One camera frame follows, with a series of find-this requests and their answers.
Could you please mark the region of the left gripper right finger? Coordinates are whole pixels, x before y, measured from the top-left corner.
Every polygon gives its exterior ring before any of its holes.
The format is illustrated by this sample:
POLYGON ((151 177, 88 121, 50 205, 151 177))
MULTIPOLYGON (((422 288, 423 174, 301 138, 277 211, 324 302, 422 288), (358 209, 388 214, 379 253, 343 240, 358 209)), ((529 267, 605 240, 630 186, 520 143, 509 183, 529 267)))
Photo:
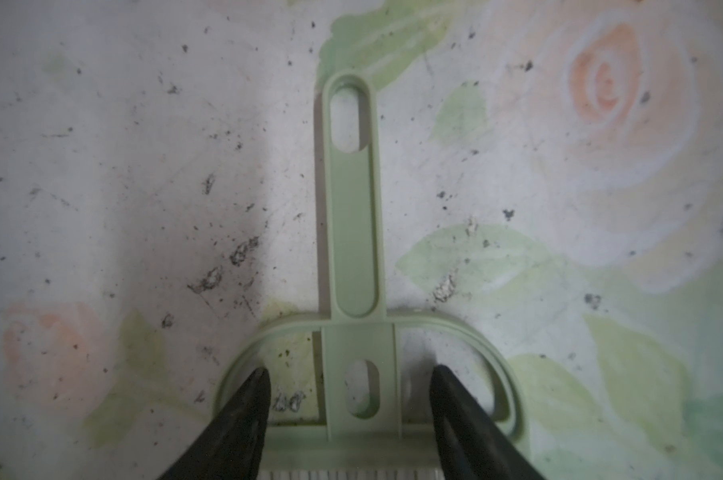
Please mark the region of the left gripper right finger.
POLYGON ((543 480, 445 365, 433 368, 429 402, 445 478, 543 480))

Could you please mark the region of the green hand brush white bristles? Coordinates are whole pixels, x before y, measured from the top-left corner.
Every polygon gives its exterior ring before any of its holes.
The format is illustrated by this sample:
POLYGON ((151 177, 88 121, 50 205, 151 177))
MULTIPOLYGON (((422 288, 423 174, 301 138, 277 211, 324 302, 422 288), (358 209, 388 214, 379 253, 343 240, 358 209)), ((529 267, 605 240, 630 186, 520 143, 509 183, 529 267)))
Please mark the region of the green hand brush white bristles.
POLYGON ((499 400, 497 407, 483 410, 527 459, 527 408, 507 360, 457 320, 428 311, 389 310, 385 304, 375 90, 361 74, 339 72, 323 86, 322 107, 329 108, 345 88, 363 96, 365 105, 359 111, 361 144, 353 152, 333 143, 331 116, 322 114, 329 312, 285 317, 247 347, 253 353, 286 334, 316 335, 319 418, 306 425, 267 422, 259 474, 395 469, 443 474, 433 414, 425 422, 405 420, 401 336, 409 329, 453 336, 483 358, 499 400))

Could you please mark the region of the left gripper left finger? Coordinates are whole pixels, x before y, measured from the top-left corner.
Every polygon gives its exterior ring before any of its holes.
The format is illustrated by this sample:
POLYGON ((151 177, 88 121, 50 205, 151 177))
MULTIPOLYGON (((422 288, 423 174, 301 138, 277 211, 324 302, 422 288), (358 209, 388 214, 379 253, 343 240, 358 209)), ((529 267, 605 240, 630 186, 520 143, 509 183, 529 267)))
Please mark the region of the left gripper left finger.
POLYGON ((247 377, 199 438, 159 479, 257 478, 269 401, 269 373, 259 367, 247 377))

